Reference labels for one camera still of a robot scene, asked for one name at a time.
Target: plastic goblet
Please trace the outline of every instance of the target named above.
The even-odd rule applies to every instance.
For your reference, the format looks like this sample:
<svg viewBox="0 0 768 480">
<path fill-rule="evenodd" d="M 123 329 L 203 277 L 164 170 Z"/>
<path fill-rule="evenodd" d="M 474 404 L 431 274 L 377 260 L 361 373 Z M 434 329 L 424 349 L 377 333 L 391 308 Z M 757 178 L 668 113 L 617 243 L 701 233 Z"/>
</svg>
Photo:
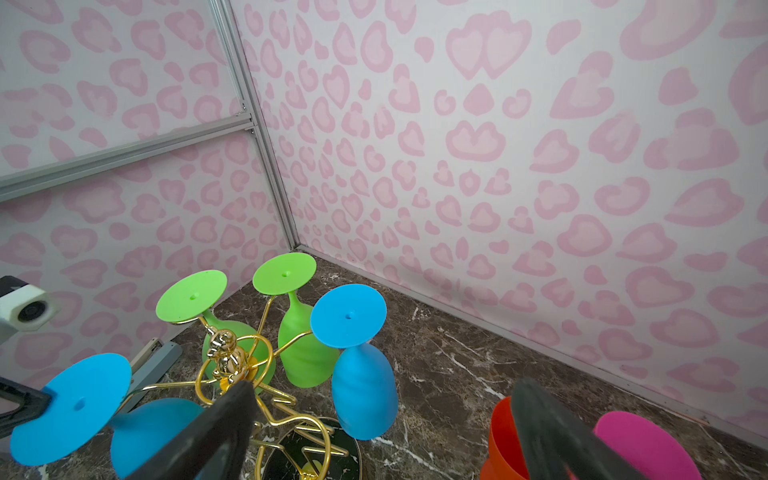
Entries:
<svg viewBox="0 0 768 480">
<path fill-rule="evenodd" d="M 317 262 L 306 253 L 278 255 L 256 270 L 253 288 L 264 295 L 288 294 L 290 307 L 283 316 L 277 333 L 277 346 L 285 346 L 301 332 L 310 329 L 313 308 L 301 303 L 296 290 L 312 279 Z M 314 335 L 305 336 L 280 354 L 288 380 L 308 389 L 325 382 L 333 374 L 339 350 L 323 345 Z"/>
<path fill-rule="evenodd" d="M 59 373 L 43 387 L 51 403 L 38 418 L 11 434 L 14 460 L 35 467 L 55 462 L 85 445 L 120 408 L 131 385 L 131 364 L 102 353 Z"/>
<path fill-rule="evenodd" d="M 157 318 L 169 322 L 178 323 L 184 320 L 193 319 L 198 316 L 202 316 L 208 325 L 217 330 L 227 329 L 232 330 L 236 336 L 255 335 L 256 329 L 247 323 L 237 322 L 235 320 L 219 320 L 211 311 L 211 307 L 216 301 L 224 294 L 224 290 L 227 289 L 227 275 L 219 270 L 205 270 L 202 272 L 193 273 L 172 285 L 168 290 L 160 297 L 160 301 L 157 302 L 157 308 L 155 310 Z M 252 339 L 244 339 L 237 343 L 237 345 L 243 347 L 248 352 L 253 346 Z M 205 361 L 210 346 L 210 334 L 205 336 L 203 340 L 203 352 L 201 358 Z M 256 347 L 256 351 L 253 353 L 258 360 L 263 360 L 267 355 L 267 347 L 263 343 L 259 343 Z M 213 378 L 214 370 L 216 366 L 213 362 L 208 364 L 205 369 L 207 377 Z M 275 373 L 275 364 L 272 363 L 270 371 L 264 378 L 264 383 L 268 384 Z"/>
<path fill-rule="evenodd" d="M 130 413 L 118 413 L 110 455 L 118 478 L 128 477 L 184 430 L 203 407 L 185 399 L 159 399 Z"/>
<path fill-rule="evenodd" d="M 386 302 L 367 285 L 344 285 L 317 301 L 312 331 L 317 339 L 345 349 L 333 371 L 331 391 L 344 431 L 358 440 L 383 435 L 395 422 L 397 388 L 384 354 L 367 343 L 384 326 Z"/>
</svg>

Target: brown marble surface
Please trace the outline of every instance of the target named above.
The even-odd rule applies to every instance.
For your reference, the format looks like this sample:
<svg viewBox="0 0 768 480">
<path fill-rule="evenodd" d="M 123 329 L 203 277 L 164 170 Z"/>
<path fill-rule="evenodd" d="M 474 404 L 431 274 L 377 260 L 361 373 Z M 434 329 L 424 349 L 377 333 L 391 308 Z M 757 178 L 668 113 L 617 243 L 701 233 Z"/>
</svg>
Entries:
<svg viewBox="0 0 768 480">
<path fill-rule="evenodd" d="M 592 427 L 606 412 L 636 413 L 667 430 L 690 453 L 706 480 L 768 478 L 768 452 L 734 437 L 703 427 L 591 377 L 570 366 L 463 320 L 449 316 L 400 293 L 318 260 L 317 274 L 299 298 L 314 304 L 325 292 L 347 283 L 373 285 L 386 299 L 389 315 L 372 341 L 392 363 L 400 398 L 395 425 L 380 439 L 360 442 L 369 480 L 469 480 L 479 477 L 488 456 L 488 425 L 499 399 L 509 395 L 523 376 L 535 379 L 585 424 Z M 266 298 L 245 286 L 215 310 L 220 319 L 256 325 Z M 273 304 L 266 337 L 276 343 L 287 297 Z M 164 381 L 192 379 L 200 365 L 203 330 L 193 326 L 175 341 L 184 355 Z M 278 366 L 272 385 L 299 398 L 297 410 L 335 416 L 330 381 L 315 389 L 290 385 Z M 153 393 L 193 399 L 187 390 Z M 279 432 L 267 432 L 271 438 Z M 112 479 L 111 433 L 104 431 L 85 447 L 41 468 L 0 462 L 0 478 Z M 255 452 L 249 452 L 243 478 L 253 477 Z"/>
</svg>

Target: vertical metal post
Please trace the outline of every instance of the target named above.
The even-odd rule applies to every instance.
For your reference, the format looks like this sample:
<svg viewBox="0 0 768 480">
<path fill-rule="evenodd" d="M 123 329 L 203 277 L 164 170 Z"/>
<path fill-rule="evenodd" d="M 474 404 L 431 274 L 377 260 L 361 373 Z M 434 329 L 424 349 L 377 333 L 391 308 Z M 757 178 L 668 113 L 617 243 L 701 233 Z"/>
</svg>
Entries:
<svg viewBox="0 0 768 480">
<path fill-rule="evenodd" d="M 275 200 L 277 216 L 280 219 L 280 225 L 288 241 L 288 246 L 292 250 L 299 246 L 299 232 L 296 224 L 293 222 L 293 215 L 290 212 L 288 195 L 285 191 L 285 185 L 280 178 L 280 172 L 277 169 L 275 152 L 270 141 L 270 136 L 264 124 L 259 98 L 256 88 L 250 77 L 250 70 L 243 50 L 243 42 L 240 40 L 240 33 L 237 30 L 232 5 L 229 0 L 210 0 L 211 11 L 216 19 L 219 33 L 221 33 L 222 49 L 227 56 L 227 62 L 235 81 L 235 85 L 243 101 L 243 110 L 252 114 L 253 123 L 256 128 L 252 131 L 253 139 L 256 141 L 261 164 L 266 172 L 269 181 L 272 197 Z"/>
</svg>

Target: white camera housing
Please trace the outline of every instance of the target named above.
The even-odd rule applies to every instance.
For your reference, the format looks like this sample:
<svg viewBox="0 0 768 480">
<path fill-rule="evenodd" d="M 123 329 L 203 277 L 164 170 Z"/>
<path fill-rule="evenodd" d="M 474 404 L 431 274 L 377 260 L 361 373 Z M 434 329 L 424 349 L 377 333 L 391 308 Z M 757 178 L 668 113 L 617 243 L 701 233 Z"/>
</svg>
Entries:
<svg viewBox="0 0 768 480">
<path fill-rule="evenodd" d="M 58 311 L 44 290 L 14 276 L 0 278 L 0 343 L 17 331 L 40 329 Z"/>
</svg>

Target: metal trim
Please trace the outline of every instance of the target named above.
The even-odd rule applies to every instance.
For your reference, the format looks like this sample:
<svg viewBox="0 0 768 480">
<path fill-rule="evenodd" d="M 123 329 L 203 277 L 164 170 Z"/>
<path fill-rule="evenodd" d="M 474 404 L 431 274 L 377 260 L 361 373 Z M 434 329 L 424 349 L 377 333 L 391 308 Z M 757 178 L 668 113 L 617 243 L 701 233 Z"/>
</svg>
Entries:
<svg viewBox="0 0 768 480">
<path fill-rule="evenodd" d="M 734 425 L 733 423 L 728 423 L 725 420 L 718 419 L 717 417 L 714 417 L 708 413 L 702 412 L 699 409 L 695 409 L 694 407 L 685 405 L 684 403 L 678 402 L 677 400 L 673 400 L 660 393 L 656 393 L 653 390 L 646 389 L 643 386 L 638 385 L 637 383 L 630 382 L 629 380 L 626 380 L 626 379 L 622 379 L 618 375 L 615 375 L 606 370 L 599 369 L 596 366 L 577 360 L 572 356 L 568 356 L 548 346 L 543 346 L 542 344 L 536 343 L 533 340 L 529 340 L 522 336 L 515 335 L 512 332 L 502 329 L 500 326 L 496 326 L 493 323 L 489 323 L 489 322 L 486 322 L 485 320 L 480 320 L 479 318 L 475 318 L 467 313 L 462 312 L 461 310 L 453 308 L 452 306 L 445 305 L 444 303 L 440 303 L 437 300 L 434 300 L 429 298 L 428 296 L 422 295 L 421 293 L 418 293 L 413 290 L 409 290 L 403 286 L 400 286 L 397 283 L 390 282 L 385 278 L 381 278 L 379 276 L 373 275 L 367 270 L 363 270 L 361 268 L 358 268 L 357 266 L 353 266 L 341 260 L 337 260 L 336 258 L 331 257 L 330 255 L 321 253 L 317 250 L 314 250 L 311 247 L 307 247 L 306 245 L 299 245 L 297 249 L 305 253 L 309 253 L 310 255 L 314 255 L 315 257 L 322 258 L 323 260 L 327 260 L 333 263 L 334 265 L 338 265 L 342 267 L 345 270 L 350 270 L 354 273 L 357 273 L 360 276 L 364 276 L 368 280 L 379 283 L 383 286 L 386 286 L 387 288 L 391 288 L 392 290 L 402 293 L 403 295 L 409 296 L 414 300 L 418 300 L 419 302 L 426 303 L 427 305 L 437 310 L 440 310 L 441 312 L 458 317 L 466 322 L 471 323 L 472 325 L 479 326 L 484 330 L 493 332 L 496 335 L 503 336 L 507 340 L 511 340 L 512 342 L 518 343 L 523 346 L 527 346 L 531 350 L 535 350 L 536 352 L 542 353 L 555 360 L 563 362 L 568 366 L 572 366 L 575 369 L 578 369 L 584 373 L 587 373 L 588 375 L 597 377 L 600 380 L 603 380 L 604 382 L 608 382 L 611 385 L 618 387 L 619 389 L 629 392 L 631 395 L 634 395 L 640 399 L 643 399 L 646 402 L 652 403 L 655 406 L 659 406 L 672 415 L 676 415 L 686 420 L 690 420 L 699 424 L 709 425 L 713 429 L 720 430 L 721 432 L 725 432 L 730 435 L 733 435 L 734 437 L 737 437 L 738 439 L 741 439 L 747 443 L 751 443 L 752 445 L 756 445 L 762 449 L 768 449 L 767 438 L 761 437 L 756 433 L 752 433 L 749 430 L 743 429 L 738 425 Z"/>
<path fill-rule="evenodd" d="M 251 114 L 239 114 L 160 135 L 147 141 L 83 155 L 60 164 L 30 168 L 17 174 L 6 175 L 0 177 L 0 202 L 249 128 L 253 128 Z"/>
<path fill-rule="evenodd" d="M 288 241 L 288 247 L 292 250 L 300 244 L 299 231 L 296 229 L 296 223 L 293 221 L 288 194 L 280 178 L 280 171 L 277 168 L 274 148 L 264 123 L 259 97 L 251 81 L 248 62 L 245 58 L 243 42 L 240 40 L 240 32 L 237 29 L 232 5 L 229 0 L 210 0 L 210 7 L 222 32 L 221 36 L 224 38 L 224 53 L 227 56 L 230 70 L 235 77 L 235 84 L 240 90 L 243 107 L 253 115 L 253 123 L 255 125 L 255 128 L 252 130 L 253 137 L 257 144 L 262 167 L 266 172 L 272 198 L 275 201 L 280 226 Z"/>
</svg>

